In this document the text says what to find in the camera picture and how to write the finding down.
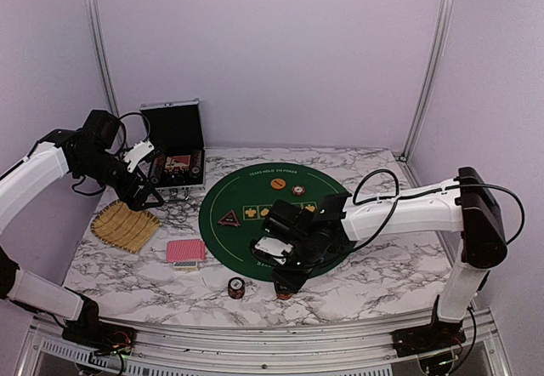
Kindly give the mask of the red poker chip stack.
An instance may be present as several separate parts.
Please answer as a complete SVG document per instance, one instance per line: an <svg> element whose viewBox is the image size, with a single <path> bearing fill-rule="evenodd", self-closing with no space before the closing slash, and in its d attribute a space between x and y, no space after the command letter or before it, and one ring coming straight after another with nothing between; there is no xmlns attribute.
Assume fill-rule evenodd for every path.
<svg viewBox="0 0 544 376"><path fill-rule="evenodd" d="M276 292L276 298L279 299L279 300L287 301L287 300L291 299L292 296L293 296L293 293L290 293L290 292L287 292L287 291L284 291L284 290L278 290Z"/></svg>

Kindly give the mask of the black poker chip stack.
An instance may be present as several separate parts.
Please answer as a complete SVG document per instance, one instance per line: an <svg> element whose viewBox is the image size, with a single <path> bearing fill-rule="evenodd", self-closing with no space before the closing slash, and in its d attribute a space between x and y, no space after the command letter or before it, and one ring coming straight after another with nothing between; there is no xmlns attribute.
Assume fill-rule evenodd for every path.
<svg viewBox="0 0 544 376"><path fill-rule="evenodd" d="M240 277L232 277L228 281L227 289L232 299L242 299L245 295L245 282Z"/></svg>

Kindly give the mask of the red-backed card deck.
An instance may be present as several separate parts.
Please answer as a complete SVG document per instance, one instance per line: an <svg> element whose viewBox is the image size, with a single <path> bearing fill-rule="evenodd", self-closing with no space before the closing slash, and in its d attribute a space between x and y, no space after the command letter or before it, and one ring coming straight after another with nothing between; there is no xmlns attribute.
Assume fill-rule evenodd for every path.
<svg viewBox="0 0 544 376"><path fill-rule="evenodd" d="M175 240L167 243L167 262L195 262L206 259L206 246L201 239Z"/></svg>

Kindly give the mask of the triangular all-in button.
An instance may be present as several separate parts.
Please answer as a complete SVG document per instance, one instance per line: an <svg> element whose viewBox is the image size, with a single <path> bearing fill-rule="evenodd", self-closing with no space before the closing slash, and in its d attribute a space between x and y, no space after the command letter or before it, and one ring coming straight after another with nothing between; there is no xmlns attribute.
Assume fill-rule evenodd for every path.
<svg viewBox="0 0 544 376"><path fill-rule="evenodd" d="M237 215L235 214L235 211L231 209L225 216L223 216L218 221L218 225L239 227L241 224Z"/></svg>

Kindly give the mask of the orange big blind button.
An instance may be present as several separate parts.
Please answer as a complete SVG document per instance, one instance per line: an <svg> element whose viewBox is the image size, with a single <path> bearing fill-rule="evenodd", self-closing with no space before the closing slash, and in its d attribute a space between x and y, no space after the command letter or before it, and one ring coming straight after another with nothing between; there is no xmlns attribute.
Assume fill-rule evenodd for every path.
<svg viewBox="0 0 544 376"><path fill-rule="evenodd" d="M286 182L283 179L276 178L270 182L270 185L276 190L281 190L286 187Z"/></svg>

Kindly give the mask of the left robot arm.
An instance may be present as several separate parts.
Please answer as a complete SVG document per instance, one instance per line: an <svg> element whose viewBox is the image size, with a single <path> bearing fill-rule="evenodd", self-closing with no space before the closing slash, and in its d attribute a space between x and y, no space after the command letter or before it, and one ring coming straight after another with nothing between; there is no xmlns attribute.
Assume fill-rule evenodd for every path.
<svg viewBox="0 0 544 376"><path fill-rule="evenodd" d="M118 134L125 134L122 117L106 110L93 110L82 127L57 128L33 145L1 176L1 231L14 233L16 225L30 223L37 213L38 224L58 217L60 202L47 211L60 180L90 178L110 187L133 211L161 206L164 201L139 165L157 154L149 136L130 148L113 151ZM93 315L89 302L56 282L23 268L6 252L1 253L1 297L33 310L75 321L73 330L87 345L99 346L107 339L107 327Z"/></svg>

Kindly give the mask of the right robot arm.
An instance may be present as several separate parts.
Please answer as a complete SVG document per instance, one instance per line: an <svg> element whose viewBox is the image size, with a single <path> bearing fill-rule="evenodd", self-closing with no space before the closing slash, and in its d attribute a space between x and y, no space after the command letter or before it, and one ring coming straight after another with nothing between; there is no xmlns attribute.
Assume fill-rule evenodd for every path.
<svg viewBox="0 0 544 376"><path fill-rule="evenodd" d="M364 247L382 234L461 233L437 317L421 331L421 341L438 349L453 336L453 323L462 321L486 273L507 257L501 209L490 190L474 168L465 167L454 179L364 200L347 192L327 195L315 211L277 200L264 218L263 236L250 250L272 265L281 290L296 293L312 271L346 256L350 242Z"/></svg>

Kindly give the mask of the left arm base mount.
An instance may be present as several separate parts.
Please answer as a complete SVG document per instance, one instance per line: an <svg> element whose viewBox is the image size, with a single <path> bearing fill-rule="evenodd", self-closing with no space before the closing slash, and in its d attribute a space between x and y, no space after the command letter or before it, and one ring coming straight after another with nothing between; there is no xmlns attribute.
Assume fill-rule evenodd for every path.
<svg viewBox="0 0 544 376"><path fill-rule="evenodd" d="M136 335L134 328L101 320L67 321L62 338L95 349L96 356L129 353Z"/></svg>

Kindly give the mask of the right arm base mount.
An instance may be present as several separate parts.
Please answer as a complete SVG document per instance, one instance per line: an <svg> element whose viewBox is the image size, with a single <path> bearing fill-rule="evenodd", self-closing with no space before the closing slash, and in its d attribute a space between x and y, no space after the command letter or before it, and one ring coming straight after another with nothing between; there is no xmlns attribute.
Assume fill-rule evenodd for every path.
<svg viewBox="0 0 544 376"><path fill-rule="evenodd" d="M464 343L467 339L462 324L432 322L392 332L393 347L398 357L428 353Z"/></svg>

